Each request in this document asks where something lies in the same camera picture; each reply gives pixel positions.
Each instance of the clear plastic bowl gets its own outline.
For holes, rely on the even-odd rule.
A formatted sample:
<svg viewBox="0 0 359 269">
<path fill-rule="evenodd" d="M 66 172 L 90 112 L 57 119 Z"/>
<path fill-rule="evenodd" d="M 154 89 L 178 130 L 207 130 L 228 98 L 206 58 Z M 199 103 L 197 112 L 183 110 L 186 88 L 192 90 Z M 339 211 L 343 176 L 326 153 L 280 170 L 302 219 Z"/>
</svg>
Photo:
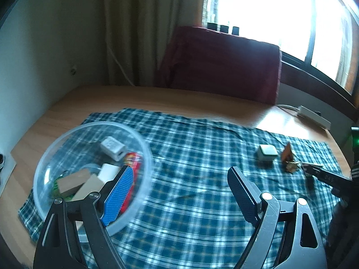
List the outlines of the clear plastic bowl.
<svg viewBox="0 0 359 269">
<path fill-rule="evenodd" d="M 48 147 L 41 157 L 35 171 L 33 195 L 37 211 L 43 221 L 54 200 L 53 186 L 58 177 L 67 176 L 85 167 L 91 173 L 98 174 L 104 163 L 122 167 L 122 161 L 115 162 L 100 149 L 100 142 L 108 136 L 125 144 L 128 152 L 139 153 L 142 157 L 130 205 L 106 228 L 108 234 L 114 235 L 135 217 L 152 186 L 151 150 L 143 137 L 132 128 L 120 123 L 100 121 L 83 124 L 64 133 Z M 87 242 L 83 226 L 78 233 L 80 242 Z"/>
</svg>

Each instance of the checkered cloth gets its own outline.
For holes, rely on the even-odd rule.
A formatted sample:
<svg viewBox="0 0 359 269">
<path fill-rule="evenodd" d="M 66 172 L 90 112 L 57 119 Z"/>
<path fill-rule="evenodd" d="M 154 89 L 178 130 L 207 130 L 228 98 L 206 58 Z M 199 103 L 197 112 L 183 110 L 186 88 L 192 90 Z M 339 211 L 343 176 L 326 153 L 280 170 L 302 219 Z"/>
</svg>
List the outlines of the checkered cloth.
<svg viewBox="0 0 359 269">
<path fill-rule="evenodd" d="M 244 251 L 254 228 L 245 222 L 227 184 L 227 171 L 238 166 L 243 174 L 277 199 L 305 198 L 325 240 L 332 209 L 338 202 L 331 188 L 314 179 L 306 184 L 301 170 L 283 172 L 280 160 L 261 165 L 259 144 L 282 151 L 291 142 L 296 159 L 323 164 L 341 174 L 326 143 L 307 141 L 208 119 L 126 108 L 118 113 L 93 113 L 84 123 L 114 121 L 138 131 L 154 158 L 152 192 L 136 217 L 112 237 L 127 268 L 230 268 Z M 32 240 L 42 221 L 31 193 L 19 216 Z M 277 226 L 263 268 L 270 268 L 278 251 L 283 223 Z M 89 268 L 96 268 L 89 245 L 83 243 Z"/>
</svg>

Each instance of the textured blue pad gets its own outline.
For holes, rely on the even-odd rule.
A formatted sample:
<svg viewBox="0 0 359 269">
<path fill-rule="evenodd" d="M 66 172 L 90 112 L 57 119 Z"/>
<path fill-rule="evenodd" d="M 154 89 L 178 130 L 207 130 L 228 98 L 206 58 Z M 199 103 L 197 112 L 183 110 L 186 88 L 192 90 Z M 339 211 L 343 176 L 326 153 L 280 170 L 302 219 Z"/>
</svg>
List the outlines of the textured blue pad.
<svg viewBox="0 0 359 269">
<path fill-rule="evenodd" d="M 130 191 L 133 181 L 134 171 L 131 167 L 128 167 L 104 203 L 103 216 L 101 220 L 105 226 L 108 226 L 110 222 L 116 220 L 122 204 Z"/>
<path fill-rule="evenodd" d="M 236 172 L 233 168 L 228 170 L 227 181 L 245 220 L 255 227 L 259 222 L 257 203 L 260 198 L 257 191 L 241 172 Z"/>
</svg>

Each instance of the table surface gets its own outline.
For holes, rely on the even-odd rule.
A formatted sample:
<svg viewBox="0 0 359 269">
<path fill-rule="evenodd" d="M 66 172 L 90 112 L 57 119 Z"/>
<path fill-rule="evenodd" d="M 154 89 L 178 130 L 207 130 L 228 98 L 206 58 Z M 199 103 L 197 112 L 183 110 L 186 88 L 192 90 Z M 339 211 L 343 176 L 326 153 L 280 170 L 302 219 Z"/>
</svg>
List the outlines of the table surface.
<svg viewBox="0 0 359 269">
<path fill-rule="evenodd" d="M 92 112 L 141 108 L 192 118 L 209 118 L 257 127 L 292 137 L 327 142 L 344 175 L 349 165 L 331 134 L 314 123 L 253 101 L 201 92 L 148 87 L 86 86 L 69 92 L 25 133 L 11 152 L 17 165 L 0 197 L 0 232 L 17 259 L 33 263 L 35 245 L 18 218 L 33 185 L 37 163 L 61 134 L 81 124 Z"/>
</svg>

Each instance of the red snack wrapper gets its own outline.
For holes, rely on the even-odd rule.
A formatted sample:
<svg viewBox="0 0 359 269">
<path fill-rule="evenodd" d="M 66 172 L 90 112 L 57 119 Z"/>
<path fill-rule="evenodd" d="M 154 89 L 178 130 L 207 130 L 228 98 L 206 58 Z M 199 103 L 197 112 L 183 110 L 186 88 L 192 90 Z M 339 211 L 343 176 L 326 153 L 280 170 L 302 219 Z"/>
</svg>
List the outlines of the red snack wrapper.
<svg viewBox="0 0 359 269">
<path fill-rule="evenodd" d="M 128 165 L 132 168 L 132 170 L 134 171 L 134 182 L 130 188 L 129 193 L 127 194 L 125 201 L 122 204 L 122 207 L 120 209 L 121 213 L 124 213 L 125 210 L 127 209 L 127 207 L 129 207 L 130 201 L 131 201 L 131 197 L 132 197 L 132 192 L 133 192 L 133 188 L 134 188 L 134 184 L 136 182 L 136 178 L 137 178 L 137 173 L 138 170 L 140 169 L 141 166 L 141 156 L 138 153 L 128 153 L 125 156 L 125 160 L 124 160 L 124 165 Z"/>
</svg>

